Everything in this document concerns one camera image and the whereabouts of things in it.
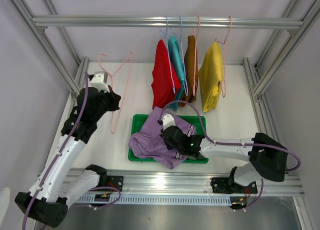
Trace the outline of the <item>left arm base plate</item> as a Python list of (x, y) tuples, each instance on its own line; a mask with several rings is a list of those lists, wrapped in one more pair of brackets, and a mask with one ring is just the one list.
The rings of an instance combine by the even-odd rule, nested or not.
[(117, 188), (118, 190), (122, 191), (123, 189), (123, 176), (107, 176), (105, 186)]

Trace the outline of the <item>blue hanger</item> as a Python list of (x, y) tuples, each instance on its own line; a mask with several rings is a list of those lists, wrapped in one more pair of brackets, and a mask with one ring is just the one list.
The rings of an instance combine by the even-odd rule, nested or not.
[(172, 83), (172, 91), (173, 94), (176, 94), (176, 86), (175, 86), (175, 82), (174, 82), (174, 77), (173, 77), (173, 68), (172, 68), (172, 63), (171, 63), (171, 59), (170, 59), (170, 54), (169, 54), (169, 44), (168, 44), (168, 30), (169, 30), (169, 20), (168, 20), (168, 16), (165, 15), (165, 31), (160, 30), (160, 32), (163, 34), (163, 42), (166, 48), (166, 58), (168, 61), (168, 65), (169, 65), (169, 72), (170, 72), (170, 78), (171, 78), (171, 83)]
[(179, 15), (180, 19), (180, 36), (179, 36), (179, 41), (180, 41), (180, 55), (181, 55), (181, 63), (183, 67), (183, 74), (184, 74), (184, 92), (185, 95), (187, 96), (189, 94), (189, 89), (188, 89), (188, 82), (187, 82), (187, 73), (186, 73), (186, 66), (185, 66), (185, 60), (184, 60), (184, 50), (183, 50), (183, 18), (181, 15)]

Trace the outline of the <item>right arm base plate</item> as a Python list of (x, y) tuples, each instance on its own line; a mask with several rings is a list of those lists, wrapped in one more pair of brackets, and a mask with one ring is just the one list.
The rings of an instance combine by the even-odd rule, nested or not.
[(212, 191), (215, 194), (257, 194), (258, 189), (256, 182), (252, 182), (247, 186), (242, 186), (235, 183), (229, 178), (213, 177), (211, 178)]

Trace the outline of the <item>purple trousers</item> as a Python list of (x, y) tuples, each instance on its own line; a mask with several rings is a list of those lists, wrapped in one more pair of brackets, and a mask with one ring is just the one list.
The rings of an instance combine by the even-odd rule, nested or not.
[(162, 126), (158, 124), (161, 112), (161, 108), (154, 108), (142, 125), (140, 131), (132, 134), (128, 142), (128, 147), (132, 150), (135, 157), (140, 159), (154, 159), (172, 170), (187, 158), (175, 149), (167, 149), (160, 136)]

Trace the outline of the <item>teal trousers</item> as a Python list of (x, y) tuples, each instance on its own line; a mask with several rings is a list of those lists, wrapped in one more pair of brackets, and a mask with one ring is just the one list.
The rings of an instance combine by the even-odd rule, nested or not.
[(186, 92), (187, 81), (184, 65), (181, 60), (179, 42), (175, 36), (171, 36), (168, 40), (168, 52), (175, 74), (180, 82), (180, 89), (175, 94), (174, 100), (181, 100)]

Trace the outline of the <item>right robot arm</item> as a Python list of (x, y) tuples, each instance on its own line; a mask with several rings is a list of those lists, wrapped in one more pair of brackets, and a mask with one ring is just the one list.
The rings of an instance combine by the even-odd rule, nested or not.
[(209, 140), (205, 135), (187, 135), (179, 127), (169, 126), (160, 136), (168, 150), (176, 150), (189, 159), (228, 158), (246, 162), (243, 166), (233, 167), (227, 178), (212, 178), (210, 185), (216, 194), (256, 194), (255, 185), (262, 179), (285, 180), (286, 149), (264, 133), (234, 143), (231, 140)]

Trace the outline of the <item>red trousers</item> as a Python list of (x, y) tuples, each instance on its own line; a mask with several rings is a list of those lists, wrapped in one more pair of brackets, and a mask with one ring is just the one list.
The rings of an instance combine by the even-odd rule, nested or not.
[[(173, 65), (172, 65), (172, 70), (173, 70), (173, 79), (174, 79), (176, 93), (177, 93), (181, 85), (175, 74)], [(163, 40), (160, 40), (157, 43), (152, 77), (153, 77), (153, 81), (151, 84), (151, 88), (153, 92), (152, 109), (155, 109), (156, 107), (164, 108), (169, 102), (174, 100), (176, 95), (173, 94), (169, 64), (167, 60), (167, 51), (166, 51), (166, 47)]]

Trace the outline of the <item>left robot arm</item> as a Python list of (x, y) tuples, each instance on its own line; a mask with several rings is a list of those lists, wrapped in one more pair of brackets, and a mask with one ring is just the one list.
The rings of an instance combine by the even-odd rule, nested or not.
[(99, 119), (107, 112), (119, 110), (120, 99), (110, 86), (103, 90), (85, 87), (80, 91), (77, 105), (61, 130), (56, 153), (34, 185), (15, 197), (14, 202), (26, 218), (56, 228), (86, 192), (116, 190), (109, 185), (107, 170), (94, 164), (86, 167), (65, 189), (62, 186), (75, 159), (98, 128)]

